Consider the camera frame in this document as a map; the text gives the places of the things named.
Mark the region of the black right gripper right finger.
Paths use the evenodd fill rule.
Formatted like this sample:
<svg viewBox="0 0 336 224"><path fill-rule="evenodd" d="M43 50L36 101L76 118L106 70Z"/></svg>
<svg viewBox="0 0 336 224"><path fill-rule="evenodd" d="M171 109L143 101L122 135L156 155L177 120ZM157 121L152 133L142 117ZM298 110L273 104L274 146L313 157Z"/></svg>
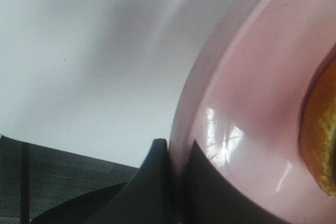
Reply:
<svg viewBox="0 0 336 224"><path fill-rule="evenodd" d="M187 223L335 223L335 198L299 158L233 155L237 166L219 168L193 143L184 181Z"/></svg>

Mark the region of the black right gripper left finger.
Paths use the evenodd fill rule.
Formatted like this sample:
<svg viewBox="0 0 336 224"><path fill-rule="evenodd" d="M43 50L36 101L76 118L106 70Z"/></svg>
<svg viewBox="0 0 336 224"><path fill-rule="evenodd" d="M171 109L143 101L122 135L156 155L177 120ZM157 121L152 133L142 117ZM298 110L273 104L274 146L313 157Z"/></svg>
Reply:
<svg viewBox="0 0 336 224"><path fill-rule="evenodd" d="M99 189L47 210L32 223L167 223L167 142L156 139L127 183Z"/></svg>

